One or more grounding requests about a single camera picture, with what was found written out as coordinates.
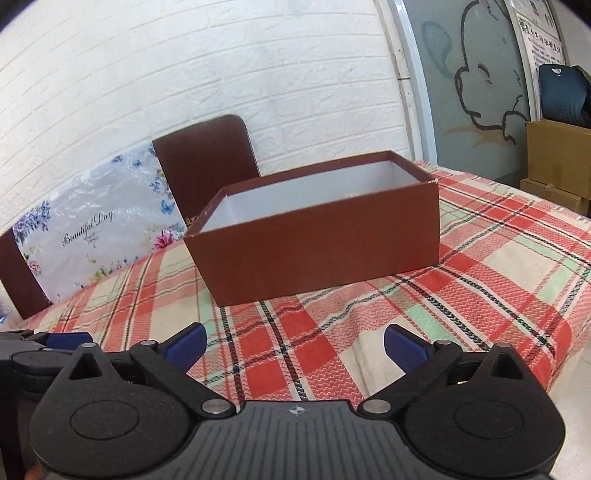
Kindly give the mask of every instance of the cartoon drawing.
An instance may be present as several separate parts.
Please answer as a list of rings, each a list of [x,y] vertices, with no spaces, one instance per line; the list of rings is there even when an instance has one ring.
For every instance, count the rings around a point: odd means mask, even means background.
[[[447,56],[453,48],[452,37],[440,24],[432,21],[423,22],[421,36],[425,42],[429,57],[445,78],[452,79],[453,72],[446,64]]]
[[[528,120],[524,112],[528,107],[522,94],[521,79],[513,67],[514,62],[503,58],[507,51],[504,48],[506,39],[513,35],[509,15],[496,0],[473,0],[468,3],[460,23],[464,65],[456,71],[454,83],[462,109],[470,117],[473,126],[482,132],[498,131],[503,141],[515,145],[516,139],[524,134],[524,122]],[[479,55],[480,47],[475,41],[478,38],[486,38],[492,44],[491,50],[498,54],[494,61],[487,61]],[[495,88],[496,82],[501,81],[504,95],[500,95]],[[482,137],[481,140],[484,140],[490,135]]]

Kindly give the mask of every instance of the brown cardboard box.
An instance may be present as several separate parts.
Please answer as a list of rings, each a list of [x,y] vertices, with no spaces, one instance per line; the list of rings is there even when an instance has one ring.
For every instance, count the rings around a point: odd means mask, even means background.
[[[436,180],[393,152],[221,189],[184,241],[219,306],[345,285],[439,261]]]
[[[530,179],[521,180],[521,190],[540,198],[549,200],[557,205],[562,205],[575,213],[587,215],[589,201],[573,193],[565,192],[556,187],[548,188],[548,185]]]
[[[551,120],[525,127],[528,178],[591,199],[591,129]]]

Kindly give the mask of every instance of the red plaid pattern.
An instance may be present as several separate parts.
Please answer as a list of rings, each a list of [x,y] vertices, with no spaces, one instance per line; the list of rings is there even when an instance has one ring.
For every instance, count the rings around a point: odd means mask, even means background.
[[[357,405],[401,375],[382,346],[390,323],[466,350],[509,342],[549,387],[589,337],[591,223],[471,174],[424,168],[440,185],[437,266],[218,308],[177,242],[29,325],[85,330],[117,351],[202,322],[208,347],[189,374],[236,402],[348,398]]]

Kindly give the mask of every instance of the wall mural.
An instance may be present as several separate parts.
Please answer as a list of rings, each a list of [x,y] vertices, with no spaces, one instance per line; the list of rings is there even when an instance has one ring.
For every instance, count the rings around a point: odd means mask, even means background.
[[[503,22],[505,21],[509,27],[512,29],[512,25],[511,25],[511,19],[509,17],[509,14],[504,11],[501,6],[497,3],[496,0],[493,0],[492,4],[495,5],[497,7],[497,11],[493,11],[493,7],[491,7],[491,3],[489,3],[488,1],[485,2],[486,3],[486,9],[488,11],[488,14],[493,18],[494,21],[497,22]],[[478,55],[476,52],[470,51],[470,48],[468,46],[468,48],[466,48],[466,23],[468,23],[468,25],[470,25],[470,23],[474,23],[476,24],[475,27],[478,28],[478,23],[480,18],[478,18],[476,15],[471,15],[470,12],[471,10],[474,9],[474,7],[476,7],[479,4],[479,0],[474,0],[473,2],[470,2],[469,4],[466,5],[466,8],[464,9],[464,11],[462,12],[462,23],[460,26],[460,42],[462,45],[462,56],[464,58],[464,65],[460,68],[458,68],[456,74],[454,75],[453,79],[454,82],[456,84],[456,92],[457,92],[457,97],[460,100],[460,104],[462,106],[462,109],[464,110],[464,112],[466,113],[466,115],[470,116],[470,119],[472,120],[472,124],[478,129],[478,130],[482,130],[482,131],[493,131],[493,130],[500,130],[501,134],[503,136],[503,140],[505,141],[510,141],[512,142],[514,145],[517,143],[515,140],[515,136],[511,134],[511,128],[515,126],[515,124],[511,121],[513,120],[512,116],[516,116],[517,118],[515,118],[515,122],[517,123],[517,125],[519,125],[519,128],[523,128],[523,126],[520,123],[520,119],[523,120],[524,122],[527,122],[527,117],[520,112],[519,110],[517,110],[517,106],[519,105],[519,102],[521,101],[521,103],[523,104],[523,94],[522,93],[517,93],[521,91],[521,78],[519,76],[519,74],[515,71],[515,69],[510,68],[509,65],[507,64],[503,64],[501,63],[501,66],[503,67],[503,71],[498,71],[496,72],[497,76],[503,75],[504,78],[508,79],[508,80],[514,80],[517,85],[515,86],[515,92],[516,92],[516,97],[515,97],[515,102],[511,105],[511,108],[505,110],[502,114],[502,116],[499,118],[498,113],[499,110],[495,109],[494,111],[488,111],[486,109],[486,107],[484,107],[481,111],[479,111],[480,106],[484,106],[482,102],[480,102],[479,100],[477,100],[474,103],[470,103],[472,101],[473,98],[479,99],[479,94],[476,93],[475,95],[466,95],[466,99],[464,98],[464,82],[466,82],[466,84],[470,84],[472,82],[474,82],[476,85],[472,86],[472,88],[479,88],[479,83],[483,80],[487,85],[494,85],[493,81],[491,80],[491,71],[488,69],[488,67],[485,66],[485,64],[482,61],[478,61]],[[503,38],[502,39],[503,44],[506,45],[506,39]],[[466,51],[470,52],[471,54],[473,53],[474,55],[472,57],[468,57],[468,54],[466,53]]]
[[[406,7],[431,103],[440,165],[491,179],[525,167],[529,106],[503,0],[415,0]]]

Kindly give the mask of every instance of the wall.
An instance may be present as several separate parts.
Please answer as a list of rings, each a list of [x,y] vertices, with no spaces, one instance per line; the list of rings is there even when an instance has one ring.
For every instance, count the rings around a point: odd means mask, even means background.
[[[587,72],[591,72],[591,28],[562,2],[553,0],[552,5],[566,45],[569,65],[581,65]]]
[[[0,229],[121,149],[223,113],[262,174],[410,157],[383,23],[372,0],[35,0],[0,33]]]

